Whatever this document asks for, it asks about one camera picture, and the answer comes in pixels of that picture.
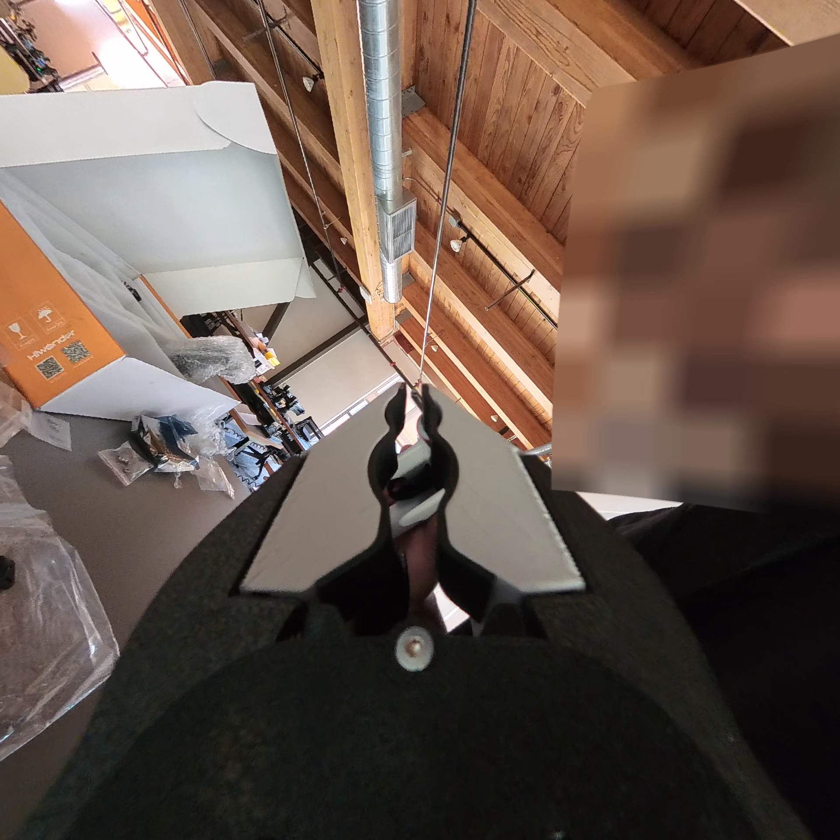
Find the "orange and white cardboard box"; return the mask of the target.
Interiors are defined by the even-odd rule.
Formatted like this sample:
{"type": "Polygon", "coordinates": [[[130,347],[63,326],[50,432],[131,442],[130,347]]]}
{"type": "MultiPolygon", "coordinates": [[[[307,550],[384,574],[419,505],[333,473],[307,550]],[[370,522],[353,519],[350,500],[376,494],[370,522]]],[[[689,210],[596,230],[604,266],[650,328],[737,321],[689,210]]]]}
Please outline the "orange and white cardboard box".
{"type": "MultiPolygon", "coordinates": [[[[176,338],[181,317],[313,298],[256,87],[2,96],[11,172],[140,277],[132,291],[176,338]]],[[[215,419],[238,404],[126,355],[2,203],[2,366],[44,412],[215,419]]]]}

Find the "small clear bag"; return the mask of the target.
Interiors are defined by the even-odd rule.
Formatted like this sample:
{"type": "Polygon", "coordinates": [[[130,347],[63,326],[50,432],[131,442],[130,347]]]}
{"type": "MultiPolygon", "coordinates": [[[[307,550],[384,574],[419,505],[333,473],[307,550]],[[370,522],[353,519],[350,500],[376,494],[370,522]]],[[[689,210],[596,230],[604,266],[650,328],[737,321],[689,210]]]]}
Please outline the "small clear bag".
{"type": "Polygon", "coordinates": [[[223,493],[230,500],[235,498],[235,490],[229,478],[214,458],[198,455],[196,462],[194,475],[200,490],[223,493]]]}
{"type": "Polygon", "coordinates": [[[34,413],[29,419],[28,433],[43,443],[63,451],[72,450],[70,423],[59,416],[34,413]]]}

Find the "white plastic part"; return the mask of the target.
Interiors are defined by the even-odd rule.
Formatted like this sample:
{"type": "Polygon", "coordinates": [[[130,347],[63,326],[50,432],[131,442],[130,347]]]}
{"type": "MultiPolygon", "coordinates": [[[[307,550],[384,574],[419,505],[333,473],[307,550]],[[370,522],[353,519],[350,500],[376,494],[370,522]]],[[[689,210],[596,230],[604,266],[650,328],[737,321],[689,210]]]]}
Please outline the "white plastic part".
{"type": "Polygon", "coordinates": [[[395,473],[386,489],[392,536],[402,536],[436,514],[445,497],[445,464],[420,440],[397,456],[395,473]]]}

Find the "thin steel rod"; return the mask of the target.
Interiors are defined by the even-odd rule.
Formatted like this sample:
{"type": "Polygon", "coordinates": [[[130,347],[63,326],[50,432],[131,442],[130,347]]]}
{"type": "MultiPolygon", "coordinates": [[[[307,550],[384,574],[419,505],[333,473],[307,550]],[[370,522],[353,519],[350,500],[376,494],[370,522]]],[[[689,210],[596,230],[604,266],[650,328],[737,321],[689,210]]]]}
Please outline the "thin steel rod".
{"type": "Polygon", "coordinates": [[[437,222],[437,232],[434,245],[434,259],[432,265],[432,272],[430,275],[428,290],[427,290],[427,307],[425,313],[425,321],[423,323],[423,336],[420,350],[420,362],[418,366],[418,377],[413,387],[413,393],[420,392],[423,385],[424,366],[427,356],[428,335],[431,327],[432,310],[434,305],[434,292],[436,280],[438,276],[438,261],[440,256],[440,249],[443,242],[444,222],[448,209],[448,195],[452,183],[453,171],[455,166],[457,138],[459,134],[459,125],[461,121],[461,113],[463,110],[463,100],[466,89],[466,81],[469,68],[469,55],[471,51],[471,42],[473,39],[476,14],[478,10],[478,1],[468,1],[467,12],[465,17],[465,30],[462,40],[462,48],[460,54],[460,61],[458,65],[458,78],[455,90],[454,108],[452,122],[450,126],[450,135],[448,142],[448,153],[446,160],[446,167],[444,169],[443,191],[440,198],[439,215],[437,222]]]}

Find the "large clear plastic bag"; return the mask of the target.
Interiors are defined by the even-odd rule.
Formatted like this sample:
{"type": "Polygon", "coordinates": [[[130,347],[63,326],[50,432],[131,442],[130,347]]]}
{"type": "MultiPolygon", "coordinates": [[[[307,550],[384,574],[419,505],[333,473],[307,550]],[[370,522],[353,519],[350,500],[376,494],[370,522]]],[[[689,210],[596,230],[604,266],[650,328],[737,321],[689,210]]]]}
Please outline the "large clear plastic bag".
{"type": "Polygon", "coordinates": [[[2,514],[2,557],[14,582],[1,594],[1,760],[107,680],[119,645],[78,551],[41,511],[2,514]]]}

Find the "bubble wrap bag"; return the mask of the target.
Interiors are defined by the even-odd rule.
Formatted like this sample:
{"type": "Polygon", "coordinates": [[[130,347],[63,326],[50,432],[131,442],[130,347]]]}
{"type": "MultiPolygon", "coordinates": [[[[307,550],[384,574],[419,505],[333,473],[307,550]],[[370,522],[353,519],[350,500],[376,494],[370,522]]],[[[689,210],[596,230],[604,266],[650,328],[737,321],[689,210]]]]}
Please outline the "bubble wrap bag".
{"type": "Polygon", "coordinates": [[[231,335],[167,340],[161,345],[174,367],[189,382],[202,384],[215,376],[244,384],[256,375],[254,356],[242,339],[231,335]]]}

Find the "metal air duct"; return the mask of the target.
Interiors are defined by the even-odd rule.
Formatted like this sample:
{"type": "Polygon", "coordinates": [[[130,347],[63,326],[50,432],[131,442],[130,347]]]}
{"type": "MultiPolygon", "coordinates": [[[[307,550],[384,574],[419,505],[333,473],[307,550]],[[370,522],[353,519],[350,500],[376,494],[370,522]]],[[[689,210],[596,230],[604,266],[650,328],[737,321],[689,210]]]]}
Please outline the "metal air duct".
{"type": "MultiPolygon", "coordinates": [[[[401,4],[359,1],[358,15],[377,212],[379,196],[400,195],[403,189],[401,4]]],[[[380,247],[380,260],[383,298],[395,306],[403,298],[403,258],[386,264],[380,247]]]]}

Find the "cluttered background workbench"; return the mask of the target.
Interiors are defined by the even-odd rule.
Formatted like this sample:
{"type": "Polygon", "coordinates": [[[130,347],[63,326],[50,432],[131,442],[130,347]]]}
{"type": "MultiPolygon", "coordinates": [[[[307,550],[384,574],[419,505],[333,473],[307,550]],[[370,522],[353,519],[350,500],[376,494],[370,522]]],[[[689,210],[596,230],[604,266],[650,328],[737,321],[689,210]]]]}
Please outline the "cluttered background workbench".
{"type": "Polygon", "coordinates": [[[181,324],[194,338],[234,336],[250,353],[255,368],[251,378],[243,384],[227,382],[228,389],[239,401],[231,417],[247,437],[275,449],[281,460],[305,454],[322,439],[319,426],[304,411],[289,385],[269,383],[279,370],[279,360],[260,332],[237,318],[233,311],[184,316],[181,324]]]}

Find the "torn silver foil bag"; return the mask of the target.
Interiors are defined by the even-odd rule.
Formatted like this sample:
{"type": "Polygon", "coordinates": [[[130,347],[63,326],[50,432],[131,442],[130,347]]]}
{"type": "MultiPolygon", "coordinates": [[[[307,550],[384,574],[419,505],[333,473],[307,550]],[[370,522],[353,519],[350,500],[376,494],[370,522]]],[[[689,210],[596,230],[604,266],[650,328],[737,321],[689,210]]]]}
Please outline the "torn silver foil bag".
{"type": "Polygon", "coordinates": [[[131,423],[133,441],[157,474],[175,475],[198,471],[197,457],[189,451],[188,446],[188,439],[195,434],[194,426],[178,416],[140,415],[131,423]]]}

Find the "black lighting track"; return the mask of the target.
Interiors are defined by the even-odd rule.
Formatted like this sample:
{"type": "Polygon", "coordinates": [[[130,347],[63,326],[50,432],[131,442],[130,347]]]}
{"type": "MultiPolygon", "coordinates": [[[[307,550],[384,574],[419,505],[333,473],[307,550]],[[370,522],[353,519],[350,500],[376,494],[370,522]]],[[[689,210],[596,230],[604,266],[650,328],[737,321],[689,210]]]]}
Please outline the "black lighting track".
{"type": "Polygon", "coordinates": [[[483,244],[478,237],[469,229],[471,233],[471,240],[469,241],[473,245],[475,245],[478,250],[486,257],[489,262],[497,268],[497,270],[501,273],[501,275],[508,281],[508,287],[494,300],[490,302],[488,306],[486,306],[486,311],[489,312],[494,308],[497,308],[504,300],[510,297],[514,292],[517,292],[526,298],[526,301],[529,302],[532,308],[540,315],[540,317],[546,321],[553,330],[557,330],[558,323],[556,320],[549,314],[548,310],[542,305],[541,301],[537,299],[530,290],[526,288],[529,282],[534,278],[537,274],[537,270],[535,268],[531,268],[530,272],[522,277],[517,278],[514,276],[510,270],[501,262],[501,260],[496,257],[489,248],[483,244]]]}

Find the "grey desk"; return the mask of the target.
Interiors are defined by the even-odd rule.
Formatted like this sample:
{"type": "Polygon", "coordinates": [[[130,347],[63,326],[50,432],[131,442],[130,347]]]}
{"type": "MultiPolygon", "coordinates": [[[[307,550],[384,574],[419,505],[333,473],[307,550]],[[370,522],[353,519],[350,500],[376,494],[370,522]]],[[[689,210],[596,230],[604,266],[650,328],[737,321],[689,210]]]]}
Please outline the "grey desk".
{"type": "Polygon", "coordinates": [[[70,423],[71,451],[27,432],[2,449],[26,501],[46,511],[59,536],[74,547],[99,594],[112,630],[125,645],[163,583],[198,543],[237,506],[249,516],[268,510],[280,490],[278,473],[250,492],[228,465],[234,498],[200,490],[196,479],[146,476],[124,487],[100,461],[129,425],[89,416],[70,423]]]}

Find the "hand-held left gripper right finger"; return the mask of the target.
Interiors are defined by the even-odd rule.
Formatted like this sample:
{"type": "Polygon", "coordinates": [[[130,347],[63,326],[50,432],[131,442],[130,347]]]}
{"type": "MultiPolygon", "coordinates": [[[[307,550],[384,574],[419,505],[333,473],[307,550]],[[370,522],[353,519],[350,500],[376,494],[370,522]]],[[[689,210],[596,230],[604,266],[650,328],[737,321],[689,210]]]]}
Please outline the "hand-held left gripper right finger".
{"type": "Polygon", "coordinates": [[[498,606],[522,613],[532,598],[580,594],[585,579],[523,456],[431,385],[423,439],[437,507],[437,581],[472,623],[498,606]]]}

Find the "person's black clothing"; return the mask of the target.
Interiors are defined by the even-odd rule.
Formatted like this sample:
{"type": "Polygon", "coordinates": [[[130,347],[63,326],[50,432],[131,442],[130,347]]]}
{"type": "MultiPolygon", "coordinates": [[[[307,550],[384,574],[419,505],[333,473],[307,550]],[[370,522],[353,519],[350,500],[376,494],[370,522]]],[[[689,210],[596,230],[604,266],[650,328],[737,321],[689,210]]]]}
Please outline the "person's black clothing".
{"type": "Polygon", "coordinates": [[[612,519],[672,595],[753,753],[839,838],[838,511],[683,504],[612,519]]]}

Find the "grey roller blind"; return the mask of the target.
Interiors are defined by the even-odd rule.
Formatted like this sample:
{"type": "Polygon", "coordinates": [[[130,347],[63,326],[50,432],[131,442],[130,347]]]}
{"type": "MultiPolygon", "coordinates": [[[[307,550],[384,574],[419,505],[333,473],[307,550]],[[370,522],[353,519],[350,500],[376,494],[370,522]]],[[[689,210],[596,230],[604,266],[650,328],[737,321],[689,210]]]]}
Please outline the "grey roller blind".
{"type": "Polygon", "coordinates": [[[387,353],[363,330],[354,330],[315,360],[279,379],[302,404],[304,413],[324,426],[345,410],[401,377],[387,353]]]}

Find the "small red-zip screw bag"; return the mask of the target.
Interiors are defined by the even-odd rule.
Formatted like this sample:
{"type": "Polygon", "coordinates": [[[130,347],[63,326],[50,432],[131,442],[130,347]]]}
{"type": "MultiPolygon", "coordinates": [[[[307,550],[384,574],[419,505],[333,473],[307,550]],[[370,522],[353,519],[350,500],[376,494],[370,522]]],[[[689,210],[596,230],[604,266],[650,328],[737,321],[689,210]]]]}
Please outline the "small red-zip screw bag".
{"type": "Polygon", "coordinates": [[[128,487],[154,471],[154,464],[140,454],[128,440],[116,448],[98,451],[98,458],[122,487],[128,487]]]}

